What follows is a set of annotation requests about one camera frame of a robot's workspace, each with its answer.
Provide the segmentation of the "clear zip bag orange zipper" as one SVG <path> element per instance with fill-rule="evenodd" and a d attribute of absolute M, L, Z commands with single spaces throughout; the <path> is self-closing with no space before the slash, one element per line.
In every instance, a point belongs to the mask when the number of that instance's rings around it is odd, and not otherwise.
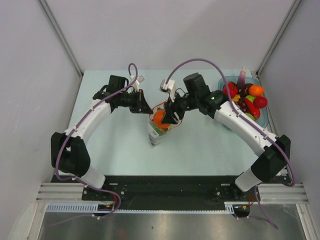
<path fill-rule="evenodd" d="M 161 143 L 161 139 L 172 129 L 177 128 L 182 124 L 182 120 L 178 120 L 177 124 L 162 123 L 165 117 L 165 103 L 161 102 L 152 108 L 153 114 L 149 115 L 149 122 L 147 125 L 148 138 L 150 144 L 155 147 Z"/>

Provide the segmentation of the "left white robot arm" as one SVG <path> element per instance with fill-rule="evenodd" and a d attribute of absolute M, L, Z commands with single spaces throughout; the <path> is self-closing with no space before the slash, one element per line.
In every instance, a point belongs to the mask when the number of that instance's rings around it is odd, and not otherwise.
<path fill-rule="evenodd" d="M 143 81 L 142 76 L 127 79 L 111 75 L 108 84 L 95 93 L 80 120 L 64 132 L 51 136 L 52 167 L 57 173 L 66 173 L 92 186 L 93 194 L 100 200 L 110 196 L 111 188 L 105 184 L 105 176 L 92 166 L 86 144 L 103 120 L 118 107 L 128 108 L 133 114 L 153 113 L 140 88 Z"/>

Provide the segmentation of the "orange pumpkin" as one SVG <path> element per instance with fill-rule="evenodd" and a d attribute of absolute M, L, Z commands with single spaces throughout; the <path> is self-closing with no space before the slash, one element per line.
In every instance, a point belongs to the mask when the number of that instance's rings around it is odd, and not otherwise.
<path fill-rule="evenodd" d="M 153 122 L 162 129 L 168 128 L 171 124 L 170 123 L 162 123 L 162 120 L 165 116 L 166 112 L 164 109 L 158 109 L 156 113 L 153 115 Z"/>

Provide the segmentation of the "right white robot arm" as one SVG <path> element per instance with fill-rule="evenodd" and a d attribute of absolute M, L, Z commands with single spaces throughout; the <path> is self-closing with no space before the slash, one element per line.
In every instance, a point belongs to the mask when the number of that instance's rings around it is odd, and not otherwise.
<path fill-rule="evenodd" d="M 254 186 L 272 180 L 287 164 L 291 141 L 267 131 L 242 112 L 221 90 L 210 91 L 202 75 L 193 73 L 183 80 L 187 92 L 180 96 L 174 80 L 163 80 L 160 91 L 168 93 L 163 124 L 177 124 L 186 111 L 198 109 L 236 133 L 255 153 L 256 161 L 234 181 L 231 196 L 242 201 Z"/>

